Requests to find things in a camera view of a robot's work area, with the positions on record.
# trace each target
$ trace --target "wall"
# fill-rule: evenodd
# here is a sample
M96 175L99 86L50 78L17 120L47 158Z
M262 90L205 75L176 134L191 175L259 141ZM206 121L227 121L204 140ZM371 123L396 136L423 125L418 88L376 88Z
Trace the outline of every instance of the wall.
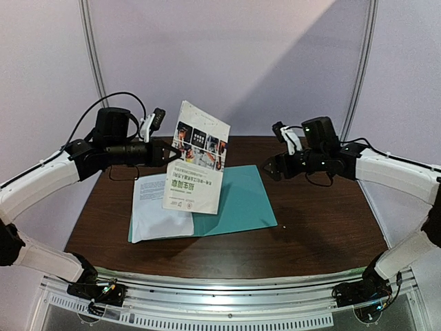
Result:
M58 150L97 99L78 1L0 1L0 183ZM78 137L94 123L86 118ZM63 249L95 179L66 188L16 221ZM25 330L42 274L0 268L0 330Z
M351 138L396 155L441 165L441 3L380 1L369 65ZM386 239L395 245L429 207L366 183ZM413 265L434 330L441 328L441 250Z
M339 130L368 7L368 0L91 1L107 93L131 90L148 109L166 109L161 135L171 135L184 99L230 124L231 134L272 135L277 121L323 114ZM139 109L131 100L112 103Z

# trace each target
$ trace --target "ventilation grille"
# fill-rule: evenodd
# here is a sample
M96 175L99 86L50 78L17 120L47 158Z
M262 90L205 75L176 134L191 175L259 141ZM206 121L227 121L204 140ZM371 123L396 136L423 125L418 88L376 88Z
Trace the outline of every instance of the ventilation grille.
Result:
M66 310L89 315L86 304L78 302L76 299L71 299L70 297L52 293L50 303ZM331 313L297 319L259 322L177 321L176 319L147 317L133 312L121 312L118 320L107 319L105 317L102 319L113 323L158 331L303 331L334 326Z

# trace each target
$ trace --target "wooden table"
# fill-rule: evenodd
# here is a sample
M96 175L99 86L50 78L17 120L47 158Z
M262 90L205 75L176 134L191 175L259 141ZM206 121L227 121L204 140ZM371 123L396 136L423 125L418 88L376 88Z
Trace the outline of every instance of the wooden table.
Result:
M231 137L226 166L260 165L285 149L274 137ZM387 249L357 183L336 178L332 187L321 188L302 175L274 182L262 173L277 227L128 243L133 181L110 181L107 172L65 249L84 255L93 265L175 277L287 277L361 267ZM142 176L161 172L165 168L141 168ZM135 169L126 167L112 172L118 179L135 175ZM326 179L316 176L317 181Z

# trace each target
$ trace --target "photo collage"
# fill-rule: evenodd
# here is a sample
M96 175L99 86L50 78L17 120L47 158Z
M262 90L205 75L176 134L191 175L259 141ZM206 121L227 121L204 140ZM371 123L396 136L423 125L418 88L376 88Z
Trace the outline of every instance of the photo collage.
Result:
M223 172L227 143L186 123L178 122L173 146L182 152L181 159L204 168Z

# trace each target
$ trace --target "document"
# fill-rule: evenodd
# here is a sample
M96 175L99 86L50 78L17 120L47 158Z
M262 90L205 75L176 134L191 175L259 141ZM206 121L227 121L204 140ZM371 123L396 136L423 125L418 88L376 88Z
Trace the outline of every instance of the document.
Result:
M132 205L132 243L194 234L191 212L163 208L164 187L165 174L141 177L135 181Z
M183 101L173 146L182 152L169 163L163 207L217 214L230 126Z

